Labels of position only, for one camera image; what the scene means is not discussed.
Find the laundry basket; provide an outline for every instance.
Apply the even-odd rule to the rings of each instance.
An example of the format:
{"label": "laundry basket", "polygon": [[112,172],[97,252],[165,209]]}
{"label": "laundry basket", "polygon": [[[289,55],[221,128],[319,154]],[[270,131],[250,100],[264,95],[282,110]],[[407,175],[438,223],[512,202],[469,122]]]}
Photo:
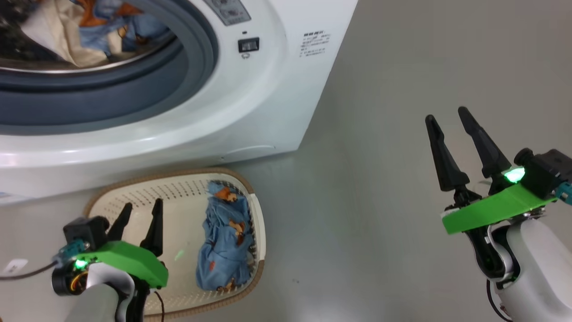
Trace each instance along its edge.
{"label": "laundry basket", "polygon": [[[250,253],[255,259],[246,284],[230,291],[205,291],[195,280],[198,251],[205,242],[202,223],[208,205],[208,183],[215,181],[246,197],[254,243]],[[260,204],[252,187],[239,174],[224,168],[180,171],[165,175],[120,182],[103,189],[86,206],[87,217],[103,216],[113,223],[123,206],[130,202],[133,211],[123,240],[135,245],[145,238],[151,223],[151,210],[157,198],[163,199],[163,255],[159,257],[169,270],[166,288],[159,293],[165,302],[165,317],[175,318],[236,302],[250,293],[262,276],[266,254],[266,236]],[[161,320],[161,303],[149,296],[145,303],[149,321]]]}

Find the black cable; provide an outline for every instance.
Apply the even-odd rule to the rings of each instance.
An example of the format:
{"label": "black cable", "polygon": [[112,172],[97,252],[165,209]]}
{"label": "black cable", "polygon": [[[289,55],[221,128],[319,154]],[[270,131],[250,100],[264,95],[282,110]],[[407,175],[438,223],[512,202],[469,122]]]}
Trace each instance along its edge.
{"label": "black cable", "polygon": [[504,315],[502,315],[502,313],[500,312],[500,310],[496,307],[495,303],[492,300],[492,294],[491,294],[491,281],[487,279],[487,297],[488,297],[488,302],[491,304],[492,309],[495,310],[495,313],[500,316],[501,319],[503,319],[504,321],[507,322],[512,322],[511,319],[507,319]]}
{"label": "black cable", "polygon": [[163,303],[163,299],[159,295],[159,292],[155,291],[155,294],[159,298],[159,301],[161,301],[161,322],[164,322],[165,321],[165,303]]}
{"label": "black cable", "polygon": [[27,273],[27,274],[16,275],[16,276],[0,276],[0,281],[14,281],[14,280],[22,280],[24,278],[32,277],[34,275],[38,275],[40,273],[47,271],[48,269],[54,267],[56,264],[57,264],[57,262],[53,262],[48,266],[42,267],[38,270],[35,270],[35,271]]}

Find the white washing machine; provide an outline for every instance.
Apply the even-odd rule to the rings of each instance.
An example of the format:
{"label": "white washing machine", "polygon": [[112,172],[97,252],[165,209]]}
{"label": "white washing machine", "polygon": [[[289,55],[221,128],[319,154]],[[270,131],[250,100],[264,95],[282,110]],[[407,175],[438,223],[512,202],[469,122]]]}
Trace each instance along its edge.
{"label": "white washing machine", "polygon": [[357,0],[129,2],[176,39],[114,68],[0,65],[0,203],[296,150]]}

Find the green bracket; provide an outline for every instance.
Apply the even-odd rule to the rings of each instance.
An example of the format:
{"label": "green bracket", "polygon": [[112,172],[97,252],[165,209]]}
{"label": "green bracket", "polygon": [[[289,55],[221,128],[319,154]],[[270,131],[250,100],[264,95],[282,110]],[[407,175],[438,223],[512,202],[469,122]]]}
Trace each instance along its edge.
{"label": "green bracket", "polygon": [[96,252],[82,253],[78,260],[103,262],[146,281],[150,288],[165,287],[169,271],[150,251],[124,241],[106,243]]}
{"label": "green bracket", "polygon": [[555,200],[542,200],[518,183],[443,217],[443,225],[453,235],[512,218]]}

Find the floor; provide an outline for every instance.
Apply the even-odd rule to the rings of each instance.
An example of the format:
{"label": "floor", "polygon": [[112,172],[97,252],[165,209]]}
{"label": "floor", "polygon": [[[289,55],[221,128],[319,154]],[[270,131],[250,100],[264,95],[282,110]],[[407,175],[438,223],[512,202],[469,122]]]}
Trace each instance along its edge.
{"label": "floor", "polygon": [[[452,195],[438,189],[423,118],[435,114],[473,182],[481,165],[460,105],[509,159],[525,146],[572,154],[570,13],[559,0],[361,0],[300,149],[229,165],[264,212],[259,285],[180,321],[500,321],[469,241],[439,220]],[[43,265],[93,194],[1,208],[0,263]],[[572,246],[569,209],[543,220]],[[45,273],[1,284],[0,317],[59,322],[73,301]]]}

